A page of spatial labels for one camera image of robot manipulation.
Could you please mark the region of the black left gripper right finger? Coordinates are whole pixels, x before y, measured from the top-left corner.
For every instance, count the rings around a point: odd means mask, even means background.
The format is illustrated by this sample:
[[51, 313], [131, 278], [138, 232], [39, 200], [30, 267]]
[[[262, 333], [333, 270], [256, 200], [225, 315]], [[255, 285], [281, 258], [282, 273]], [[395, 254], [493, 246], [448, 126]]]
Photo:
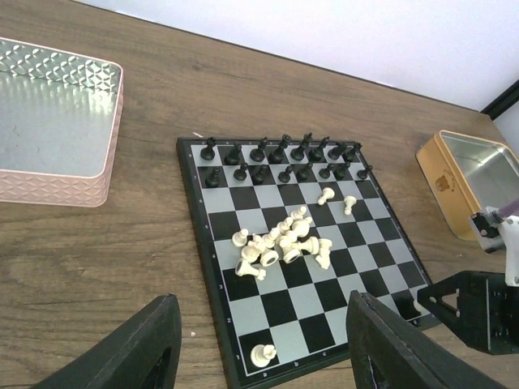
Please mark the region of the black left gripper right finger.
[[346, 314], [357, 388], [502, 388], [406, 322], [369, 293], [354, 290]]

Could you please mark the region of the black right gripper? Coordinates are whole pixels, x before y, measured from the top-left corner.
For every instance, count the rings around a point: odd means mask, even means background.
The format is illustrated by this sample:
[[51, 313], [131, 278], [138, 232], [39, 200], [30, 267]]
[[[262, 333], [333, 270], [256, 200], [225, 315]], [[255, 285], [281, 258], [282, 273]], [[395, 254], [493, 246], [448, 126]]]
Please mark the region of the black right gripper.
[[418, 303], [466, 346], [518, 354], [518, 287], [503, 273], [458, 272], [420, 289]]

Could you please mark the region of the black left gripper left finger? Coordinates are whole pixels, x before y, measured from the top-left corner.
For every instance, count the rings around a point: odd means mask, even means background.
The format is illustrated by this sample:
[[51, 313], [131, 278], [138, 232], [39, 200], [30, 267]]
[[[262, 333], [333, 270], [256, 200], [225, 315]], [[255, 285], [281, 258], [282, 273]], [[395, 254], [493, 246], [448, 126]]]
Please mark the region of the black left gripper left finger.
[[158, 296], [35, 388], [173, 388], [182, 320], [173, 294]]

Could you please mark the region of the white rook corner a1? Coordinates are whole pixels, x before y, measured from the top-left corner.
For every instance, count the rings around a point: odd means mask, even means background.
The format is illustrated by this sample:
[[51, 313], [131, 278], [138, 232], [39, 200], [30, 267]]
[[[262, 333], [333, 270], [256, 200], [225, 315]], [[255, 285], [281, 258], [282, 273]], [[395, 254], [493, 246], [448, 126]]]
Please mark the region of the white rook corner a1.
[[257, 344], [250, 353], [251, 363], [257, 368], [266, 367], [276, 356], [277, 349], [273, 344]]

